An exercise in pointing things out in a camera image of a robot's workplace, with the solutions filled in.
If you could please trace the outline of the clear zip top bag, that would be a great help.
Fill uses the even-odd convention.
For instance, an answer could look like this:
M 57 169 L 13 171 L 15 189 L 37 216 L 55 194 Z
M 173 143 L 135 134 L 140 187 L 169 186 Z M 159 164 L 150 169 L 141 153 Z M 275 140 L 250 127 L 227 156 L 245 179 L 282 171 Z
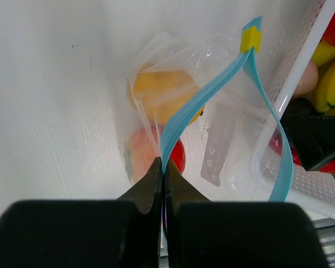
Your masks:
M 236 37 L 214 33 L 188 41 L 161 32 L 143 47 L 128 73 L 127 81 L 134 82 L 139 68 L 152 63 L 156 71 L 186 71 L 200 88 L 162 126 L 159 158 L 163 172 L 173 161 L 213 201 L 284 202 L 291 187 L 291 152 L 257 65 L 261 43 L 261 17 Z M 140 107 L 133 110 L 130 135 L 141 127 L 160 126 Z

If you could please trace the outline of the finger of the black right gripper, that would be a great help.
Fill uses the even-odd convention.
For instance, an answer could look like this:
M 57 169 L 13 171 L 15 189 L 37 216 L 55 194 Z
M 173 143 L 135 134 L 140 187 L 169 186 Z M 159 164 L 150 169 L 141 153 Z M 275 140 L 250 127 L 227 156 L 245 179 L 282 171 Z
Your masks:
M 335 116 L 285 114 L 281 124 L 306 171 L 335 160 Z

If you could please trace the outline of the orange red tomato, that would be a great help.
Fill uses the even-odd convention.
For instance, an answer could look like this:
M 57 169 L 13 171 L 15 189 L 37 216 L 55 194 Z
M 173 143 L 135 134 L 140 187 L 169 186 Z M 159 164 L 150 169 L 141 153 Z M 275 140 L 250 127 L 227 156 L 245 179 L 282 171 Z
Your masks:
M 125 170 L 131 184 L 137 183 L 149 170 L 154 159 L 160 156 L 158 138 L 163 127 L 136 129 L 125 142 L 123 157 Z

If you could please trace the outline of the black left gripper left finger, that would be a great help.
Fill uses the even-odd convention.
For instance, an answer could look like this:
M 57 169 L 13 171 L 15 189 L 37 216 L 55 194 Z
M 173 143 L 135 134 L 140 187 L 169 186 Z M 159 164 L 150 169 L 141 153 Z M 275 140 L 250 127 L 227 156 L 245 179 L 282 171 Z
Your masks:
M 115 200 L 20 200 L 0 217 L 0 267 L 158 267 L 160 158 Z

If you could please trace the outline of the yellow orange fruit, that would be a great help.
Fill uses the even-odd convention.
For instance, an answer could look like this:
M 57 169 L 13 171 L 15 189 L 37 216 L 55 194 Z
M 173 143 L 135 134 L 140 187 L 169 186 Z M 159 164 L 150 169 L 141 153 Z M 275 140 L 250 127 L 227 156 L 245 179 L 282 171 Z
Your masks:
M 151 123 L 165 126 L 200 88 L 184 70 L 156 71 L 154 66 L 143 64 L 135 81 L 127 81 L 126 91 L 133 109 L 140 107 Z

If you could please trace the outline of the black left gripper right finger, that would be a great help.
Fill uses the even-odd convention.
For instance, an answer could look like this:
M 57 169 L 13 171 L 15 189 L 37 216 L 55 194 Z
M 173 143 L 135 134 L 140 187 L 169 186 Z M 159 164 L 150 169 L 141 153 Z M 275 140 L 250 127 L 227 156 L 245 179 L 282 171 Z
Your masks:
M 327 267 L 307 214 L 282 202 L 213 202 L 169 161 L 165 175 L 170 267 Z

